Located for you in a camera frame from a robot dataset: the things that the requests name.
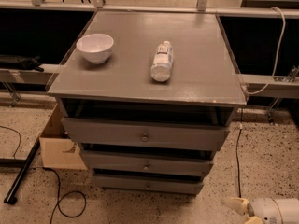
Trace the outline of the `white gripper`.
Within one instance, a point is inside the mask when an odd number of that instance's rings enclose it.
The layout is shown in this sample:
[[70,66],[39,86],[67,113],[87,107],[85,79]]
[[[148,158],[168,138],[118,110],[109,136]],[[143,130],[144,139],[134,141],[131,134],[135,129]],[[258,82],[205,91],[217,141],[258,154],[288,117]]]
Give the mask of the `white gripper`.
[[244,198],[223,197],[221,202],[228,208],[243,216],[248,212],[250,217],[244,224],[281,224],[281,216],[276,202],[270,198],[258,198],[251,201]]

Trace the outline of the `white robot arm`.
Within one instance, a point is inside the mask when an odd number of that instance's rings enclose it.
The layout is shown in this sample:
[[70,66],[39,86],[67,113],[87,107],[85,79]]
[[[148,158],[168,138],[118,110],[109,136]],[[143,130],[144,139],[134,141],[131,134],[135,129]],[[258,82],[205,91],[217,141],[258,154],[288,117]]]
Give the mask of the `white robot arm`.
[[221,202],[244,216],[244,224],[299,224],[298,199],[223,197]]

